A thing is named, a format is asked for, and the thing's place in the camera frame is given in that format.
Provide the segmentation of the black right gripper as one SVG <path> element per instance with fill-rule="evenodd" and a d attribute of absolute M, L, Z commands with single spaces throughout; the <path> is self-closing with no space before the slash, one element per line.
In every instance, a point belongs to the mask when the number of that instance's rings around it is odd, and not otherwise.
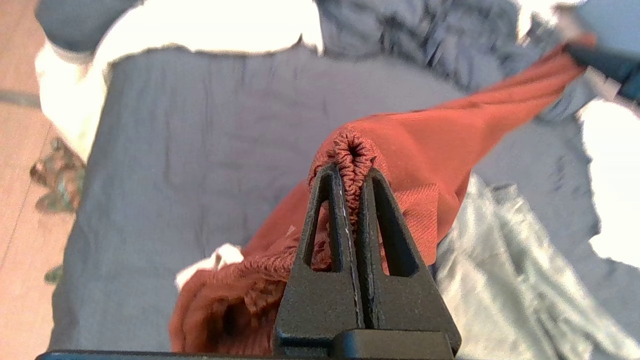
<path fill-rule="evenodd" d="M 566 20 L 567 35 L 594 35 L 594 47 L 572 44 L 569 52 L 581 65 L 595 70 L 602 79 L 597 86 L 606 100 L 626 106 L 639 105 L 639 21 L 608 20 L 589 23 Z"/>

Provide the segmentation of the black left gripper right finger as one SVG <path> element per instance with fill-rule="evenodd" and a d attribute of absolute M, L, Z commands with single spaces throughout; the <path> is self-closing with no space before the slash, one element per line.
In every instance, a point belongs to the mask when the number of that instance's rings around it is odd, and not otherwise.
<path fill-rule="evenodd" d="M 399 354 L 456 354 L 462 337 L 383 173 L 365 177 L 356 259 L 365 328 Z"/>

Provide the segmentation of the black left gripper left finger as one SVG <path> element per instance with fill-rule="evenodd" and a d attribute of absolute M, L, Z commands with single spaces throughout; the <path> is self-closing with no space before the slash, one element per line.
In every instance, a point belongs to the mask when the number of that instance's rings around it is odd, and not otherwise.
<path fill-rule="evenodd" d="M 320 210 L 327 203 L 329 272 L 313 270 Z M 297 253 L 274 324 L 277 356 L 328 356 L 333 339 L 362 325 L 362 300 L 354 236 L 338 166 L 314 180 Z"/>

